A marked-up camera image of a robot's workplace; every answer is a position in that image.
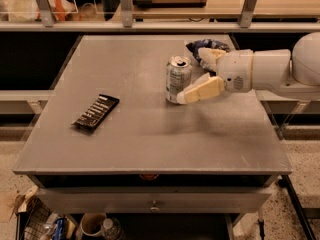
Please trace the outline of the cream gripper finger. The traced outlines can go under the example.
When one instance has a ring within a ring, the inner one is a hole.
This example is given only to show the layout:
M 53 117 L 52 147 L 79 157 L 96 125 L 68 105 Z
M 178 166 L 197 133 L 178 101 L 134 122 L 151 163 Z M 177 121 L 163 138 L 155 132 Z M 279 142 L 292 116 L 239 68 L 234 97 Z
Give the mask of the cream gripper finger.
M 227 52 L 221 49 L 200 48 L 198 55 L 201 59 L 200 65 L 208 71 L 216 72 L 218 60 Z
M 219 76 L 202 75 L 193 84 L 177 94 L 178 104 L 189 104 L 219 96 L 225 90 L 224 80 Z

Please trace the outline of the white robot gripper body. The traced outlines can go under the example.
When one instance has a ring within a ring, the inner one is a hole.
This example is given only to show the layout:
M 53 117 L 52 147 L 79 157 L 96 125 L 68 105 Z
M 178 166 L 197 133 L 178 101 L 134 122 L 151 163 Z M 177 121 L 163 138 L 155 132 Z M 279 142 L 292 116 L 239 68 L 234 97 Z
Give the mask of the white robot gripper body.
M 246 93 L 251 90 L 253 51 L 234 50 L 218 59 L 217 75 L 225 82 L 228 92 Z

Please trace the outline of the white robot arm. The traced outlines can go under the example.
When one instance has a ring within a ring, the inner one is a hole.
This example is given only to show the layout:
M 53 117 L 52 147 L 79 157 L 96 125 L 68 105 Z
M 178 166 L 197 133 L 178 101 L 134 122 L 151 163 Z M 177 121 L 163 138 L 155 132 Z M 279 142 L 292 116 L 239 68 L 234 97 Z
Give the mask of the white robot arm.
M 320 33 L 303 36 L 292 50 L 252 51 L 201 48 L 199 57 L 213 76 L 204 74 L 177 94 L 179 104 L 213 98 L 227 91 L 267 90 L 278 96 L 320 97 Z

